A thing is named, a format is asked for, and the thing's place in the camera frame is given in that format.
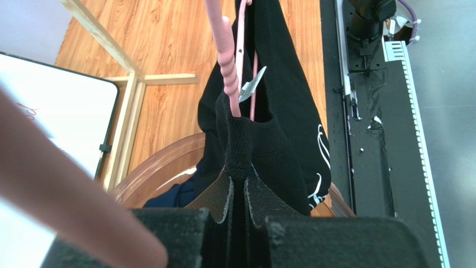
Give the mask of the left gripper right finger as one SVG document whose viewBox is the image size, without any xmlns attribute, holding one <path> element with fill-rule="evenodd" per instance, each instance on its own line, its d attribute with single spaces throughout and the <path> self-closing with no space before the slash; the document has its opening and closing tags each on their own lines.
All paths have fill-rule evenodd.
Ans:
<svg viewBox="0 0 476 268">
<path fill-rule="evenodd" d="M 303 216 L 258 178 L 244 186 L 252 267 L 428 267 L 410 229 L 393 218 Z"/>
</svg>

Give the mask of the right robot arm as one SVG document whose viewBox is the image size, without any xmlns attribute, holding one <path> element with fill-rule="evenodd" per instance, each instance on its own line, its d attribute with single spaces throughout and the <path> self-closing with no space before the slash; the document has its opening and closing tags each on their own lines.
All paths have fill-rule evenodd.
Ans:
<svg viewBox="0 0 476 268">
<path fill-rule="evenodd" d="M 354 8 L 349 35 L 358 41 L 377 39 L 383 22 L 396 12 L 395 0 L 350 0 L 349 3 Z"/>
</svg>

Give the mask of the black floral t-shirt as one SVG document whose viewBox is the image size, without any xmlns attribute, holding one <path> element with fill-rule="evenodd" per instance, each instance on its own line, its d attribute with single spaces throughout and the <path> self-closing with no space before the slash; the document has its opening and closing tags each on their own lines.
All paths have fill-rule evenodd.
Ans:
<svg viewBox="0 0 476 268">
<path fill-rule="evenodd" d="M 253 77 L 253 57 L 264 74 L 241 117 L 230 112 L 220 66 L 211 71 L 198 103 L 198 125 L 206 136 L 193 187 L 201 194 L 223 168 L 232 175 L 258 175 L 294 210 L 309 215 L 331 184 L 329 142 L 298 60 L 278 1 L 254 1 L 246 9 L 243 80 Z"/>
</svg>

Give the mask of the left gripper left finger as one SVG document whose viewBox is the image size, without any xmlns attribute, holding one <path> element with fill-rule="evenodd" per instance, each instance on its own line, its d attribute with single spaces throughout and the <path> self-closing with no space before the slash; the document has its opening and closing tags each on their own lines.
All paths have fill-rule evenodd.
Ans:
<svg viewBox="0 0 476 268">
<path fill-rule="evenodd" d="M 222 174 L 182 209 L 83 213 L 43 267 L 230 267 L 234 185 Z"/>
</svg>

